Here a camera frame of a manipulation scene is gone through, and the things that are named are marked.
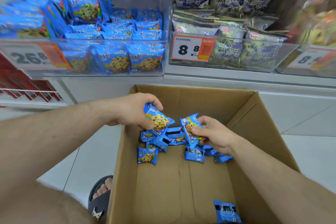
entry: foot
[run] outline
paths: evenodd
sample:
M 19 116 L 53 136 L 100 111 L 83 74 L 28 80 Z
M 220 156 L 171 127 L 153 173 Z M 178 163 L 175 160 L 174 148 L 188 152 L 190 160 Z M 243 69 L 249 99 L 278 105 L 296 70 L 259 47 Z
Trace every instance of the foot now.
M 95 198 L 99 197 L 100 195 L 103 195 L 105 192 L 107 192 L 108 190 L 111 190 L 112 188 L 112 178 L 107 178 L 105 180 L 105 184 L 102 184 L 100 186 L 100 188 L 97 190 L 96 193 L 94 193 L 92 200 L 94 200 Z

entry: forearm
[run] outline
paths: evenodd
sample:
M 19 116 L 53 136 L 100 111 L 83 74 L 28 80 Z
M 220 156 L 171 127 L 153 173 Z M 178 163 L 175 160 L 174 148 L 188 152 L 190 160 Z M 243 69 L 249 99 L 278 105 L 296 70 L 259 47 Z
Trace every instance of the forearm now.
M 1 121 L 0 198 L 54 167 L 109 119 L 100 102 L 92 101 Z
M 336 222 L 336 195 L 245 139 L 231 154 L 283 224 Z

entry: thigh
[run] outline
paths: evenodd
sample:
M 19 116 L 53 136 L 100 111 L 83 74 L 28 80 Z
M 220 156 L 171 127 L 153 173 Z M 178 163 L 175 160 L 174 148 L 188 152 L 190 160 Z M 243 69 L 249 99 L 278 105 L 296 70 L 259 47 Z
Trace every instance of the thigh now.
M 0 223 L 97 223 L 69 194 L 39 183 L 26 186 L 0 204 Z

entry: hand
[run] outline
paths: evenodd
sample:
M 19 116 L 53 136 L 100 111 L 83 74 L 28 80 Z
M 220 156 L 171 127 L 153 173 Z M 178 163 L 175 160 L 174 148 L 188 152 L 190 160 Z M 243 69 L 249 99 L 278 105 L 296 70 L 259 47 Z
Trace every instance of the hand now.
M 120 98 L 104 100 L 109 101 L 104 108 L 113 110 L 113 115 L 109 118 L 110 121 L 107 123 L 109 126 L 118 124 L 136 125 L 140 130 L 150 130 L 154 128 L 154 123 L 145 116 L 145 104 L 153 103 L 158 110 L 163 110 L 161 102 L 152 94 L 136 93 Z
M 202 127 L 192 128 L 191 132 L 195 135 L 209 138 L 209 140 L 200 141 L 200 145 L 210 145 L 222 154 L 231 154 L 230 146 L 232 143 L 242 139 L 242 137 L 232 132 L 216 119 L 201 116 L 198 118 L 198 121 L 202 124 Z

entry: white tile floor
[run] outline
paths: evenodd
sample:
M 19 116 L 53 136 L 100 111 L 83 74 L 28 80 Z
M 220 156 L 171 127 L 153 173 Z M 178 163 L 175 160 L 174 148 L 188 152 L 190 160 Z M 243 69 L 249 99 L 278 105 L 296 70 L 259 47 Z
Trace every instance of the white tile floor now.
M 120 131 L 119 126 L 104 126 L 38 180 L 71 193 L 87 207 L 96 181 L 114 172 Z M 283 139 L 302 173 L 336 193 L 336 137 L 283 135 Z

